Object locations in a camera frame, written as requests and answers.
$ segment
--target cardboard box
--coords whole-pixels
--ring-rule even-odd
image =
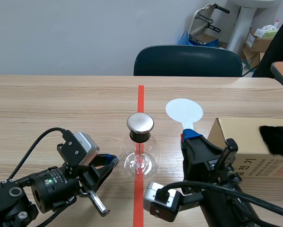
[[[283,126],[283,119],[269,118],[217,118],[208,140],[225,148],[225,140],[232,138],[238,145],[235,172],[242,178],[283,178],[283,156],[270,154],[259,127]]]
[[[276,33],[277,31],[266,31],[263,29],[257,29],[254,35],[261,39],[273,39]]]
[[[255,66],[257,66],[260,61],[262,60],[265,53],[262,52],[252,52],[247,45],[244,46],[242,49],[242,58],[245,59],[243,61],[246,65],[248,65],[248,68],[252,69]]]
[[[190,43],[196,46],[216,47],[218,44],[218,38],[207,34],[191,36],[189,41]]]
[[[273,39],[261,39],[249,32],[246,40],[246,46],[252,52],[266,52]]]

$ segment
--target metal bottle cap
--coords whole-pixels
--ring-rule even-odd
[[[127,126],[131,131],[131,139],[137,143],[144,143],[150,138],[154,120],[146,113],[134,113],[128,118]]]

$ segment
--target black cable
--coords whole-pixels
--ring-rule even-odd
[[[162,190],[164,192],[168,192],[168,190],[170,190],[170,189],[188,188],[188,187],[207,189],[207,190],[223,193],[223,194],[226,194],[226,195],[231,195],[231,196],[243,199],[244,201],[248,201],[250,203],[253,203],[257,206],[260,206],[262,208],[265,208],[267,210],[270,210],[274,213],[277,213],[277,214],[283,216],[283,208],[281,208],[281,207],[275,206],[275,205],[273,205],[269,202],[263,201],[259,198],[245,194],[243,192],[238,192],[236,190],[221,187],[219,185],[215,185],[215,184],[211,184],[211,183],[204,183],[204,182],[197,182],[197,181],[175,182],[175,183],[171,183],[171,184],[166,185],[165,187],[162,188]]]
[[[47,134],[49,134],[50,132],[53,131],[60,131],[61,133],[64,133],[66,130],[62,129],[62,128],[51,128],[48,129],[47,131],[43,132],[42,135],[40,135],[36,141],[32,144],[32,146],[30,147],[30,149],[27,151],[27,153],[25,154],[25,156],[22,158],[22,160],[19,162],[18,166],[14,169],[14,171],[12,172],[12,174],[10,175],[10,177],[8,177],[7,180],[12,179],[15,174],[17,174],[17,172],[19,171],[19,169],[21,168],[21,166],[23,165],[23,163],[26,161],[26,159],[28,158],[28,156],[31,154],[32,150],[36,147],[36,145],[39,143],[39,141],[42,140],[42,138],[44,138]]]
[[[248,211],[246,211],[246,209],[243,207],[243,205],[238,201],[237,198],[232,199],[234,205],[247,217],[247,219],[249,219],[250,221],[254,222],[255,224],[259,225],[260,227],[279,227],[273,224],[270,224],[268,222],[265,222],[257,217],[255,217],[254,215],[252,215],[251,213],[249,213]]]
[[[256,65],[255,67],[251,68],[248,72],[246,72],[244,75],[242,75],[242,77],[245,76],[245,75],[247,75],[247,74],[248,74],[249,72],[251,72],[252,70],[256,69],[258,65]]]
[[[54,214],[52,214],[46,221],[44,221],[42,224],[39,224],[36,227],[45,227],[50,222],[52,222],[60,213],[62,213],[68,206],[64,206],[62,208],[59,208]]]

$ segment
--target floor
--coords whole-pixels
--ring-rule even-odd
[[[249,69],[247,68],[247,66],[245,66],[243,69],[242,69],[242,75],[244,75],[246,72],[248,72]],[[244,77],[252,77],[253,76],[253,72],[249,72],[247,75],[245,75]]]

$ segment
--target silver lid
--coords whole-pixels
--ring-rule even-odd
[[[146,113],[134,113],[128,118],[127,126],[136,134],[145,134],[153,129],[154,120]]]

